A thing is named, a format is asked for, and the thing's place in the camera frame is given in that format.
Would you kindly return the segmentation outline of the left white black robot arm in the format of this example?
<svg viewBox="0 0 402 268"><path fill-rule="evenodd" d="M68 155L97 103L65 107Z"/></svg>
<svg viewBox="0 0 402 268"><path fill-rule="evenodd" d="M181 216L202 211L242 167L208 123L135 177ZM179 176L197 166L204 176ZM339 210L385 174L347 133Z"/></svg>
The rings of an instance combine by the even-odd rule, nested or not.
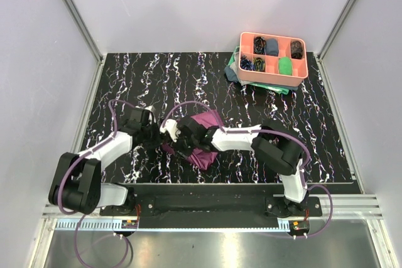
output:
<svg viewBox="0 0 402 268"><path fill-rule="evenodd" d="M103 183L102 172L137 146L154 149L160 144L155 108L135 107L117 132L88 150L60 156L48 201L73 213L88 215L96 208L113 206L121 215L131 214L134 193L120 184Z"/></svg>

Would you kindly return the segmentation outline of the purple cloth napkin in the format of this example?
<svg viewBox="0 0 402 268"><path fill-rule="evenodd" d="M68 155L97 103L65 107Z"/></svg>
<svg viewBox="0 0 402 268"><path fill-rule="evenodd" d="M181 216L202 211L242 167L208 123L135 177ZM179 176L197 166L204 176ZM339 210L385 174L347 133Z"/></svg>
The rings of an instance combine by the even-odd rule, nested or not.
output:
<svg viewBox="0 0 402 268"><path fill-rule="evenodd" d="M222 123L222 119L219 117L219 114L216 110L211 110L207 112L203 112L201 114L195 114L193 116L186 116L186 117L192 117L195 119L199 124L204 125L205 127L207 126L216 126L218 128L219 124ZM180 157L185 159L191 164L196 165L199 169L202 171L205 171L208 169L208 167L215 161L217 157L217 150L212 151L211 153L202 151L200 149L195 149L193 154L190 155L189 158L184 158L181 155L179 155L175 150L174 150L174 143L169 135L167 134L161 134L163 137L163 144L162 144L162 149L176 157Z"/></svg>

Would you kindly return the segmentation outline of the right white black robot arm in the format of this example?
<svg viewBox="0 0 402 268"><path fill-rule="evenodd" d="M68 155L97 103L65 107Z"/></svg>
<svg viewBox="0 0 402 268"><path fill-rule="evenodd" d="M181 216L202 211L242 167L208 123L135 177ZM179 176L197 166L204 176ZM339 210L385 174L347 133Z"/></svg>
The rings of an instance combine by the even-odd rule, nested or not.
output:
<svg viewBox="0 0 402 268"><path fill-rule="evenodd" d="M306 147L287 132L258 124L245 128L203 125L193 117L169 121L168 133L174 153L206 170L225 151L250 151L258 163L280 176L284 187L285 208L291 215L300 215L308 207L307 185L302 166L307 159Z"/></svg>

